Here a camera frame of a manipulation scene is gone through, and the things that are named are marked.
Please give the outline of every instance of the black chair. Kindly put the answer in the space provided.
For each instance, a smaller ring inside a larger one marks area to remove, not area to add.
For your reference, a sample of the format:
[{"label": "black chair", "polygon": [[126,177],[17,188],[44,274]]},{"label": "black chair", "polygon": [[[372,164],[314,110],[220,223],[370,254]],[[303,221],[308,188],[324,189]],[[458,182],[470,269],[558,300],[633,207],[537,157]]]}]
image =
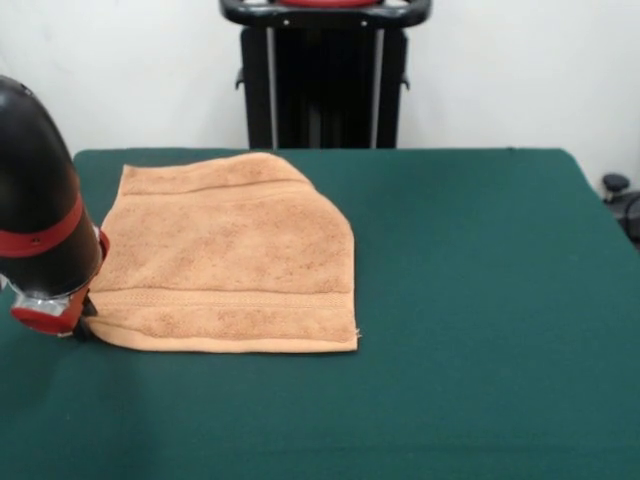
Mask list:
[{"label": "black chair", "polygon": [[627,192],[629,179],[615,173],[605,175],[605,204],[629,239],[640,250],[640,191]]}]

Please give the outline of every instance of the towel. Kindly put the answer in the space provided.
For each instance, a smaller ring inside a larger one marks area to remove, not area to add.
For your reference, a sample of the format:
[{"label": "towel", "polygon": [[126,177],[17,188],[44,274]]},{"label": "towel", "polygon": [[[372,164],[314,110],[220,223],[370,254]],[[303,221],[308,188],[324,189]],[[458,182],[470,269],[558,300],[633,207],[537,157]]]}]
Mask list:
[{"label": "towel", "polygon": [[91,331],[137,350],[357,349],[354,239],[283,158],[125,165],[102,229]]}]

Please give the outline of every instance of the green tablecloth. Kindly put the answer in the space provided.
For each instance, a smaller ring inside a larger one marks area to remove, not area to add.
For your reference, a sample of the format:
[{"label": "green tablecloth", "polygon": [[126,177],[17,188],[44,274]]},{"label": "green tablecloth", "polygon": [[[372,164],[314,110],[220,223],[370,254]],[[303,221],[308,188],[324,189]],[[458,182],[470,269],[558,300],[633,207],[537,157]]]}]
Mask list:
[{"label": "green tablecloth", "polygon": [[[77,156],[94,220],[123,163]],[[0,322],[6,479],[638,479],[640,262],[557,150],[291,151],[350,219],[360,350],[137,353]]]}]

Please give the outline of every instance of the red band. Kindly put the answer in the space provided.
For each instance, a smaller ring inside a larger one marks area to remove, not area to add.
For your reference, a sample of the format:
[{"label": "red band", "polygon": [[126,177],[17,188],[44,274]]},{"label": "red band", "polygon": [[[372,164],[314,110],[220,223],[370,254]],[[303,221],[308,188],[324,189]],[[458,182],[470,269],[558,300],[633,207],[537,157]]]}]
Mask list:
[{"label": "red band", "polygon": [[280,0],[283,5],[315,8],[366,7],[375,5],[377,0]]},{"label": "red band", "polygon": [[21,258],[40,255],[61,244],[75,230],[82,218],[84,204],[78,194],[69,213],[52,227],[34,233],[0,230],[0,257]]}]

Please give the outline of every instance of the black knob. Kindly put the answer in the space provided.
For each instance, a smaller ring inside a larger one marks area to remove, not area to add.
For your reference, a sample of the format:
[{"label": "black knob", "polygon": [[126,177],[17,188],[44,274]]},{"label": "black knob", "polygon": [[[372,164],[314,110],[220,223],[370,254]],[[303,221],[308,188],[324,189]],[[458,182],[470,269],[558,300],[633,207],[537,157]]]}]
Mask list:
[{"label": "black knob", "polygon": [[602,177],[602,183],[604,183],[604,188],[611,193],[620,193],[624,189],[629,188],[629,179],[617,173],[605,175]]}]

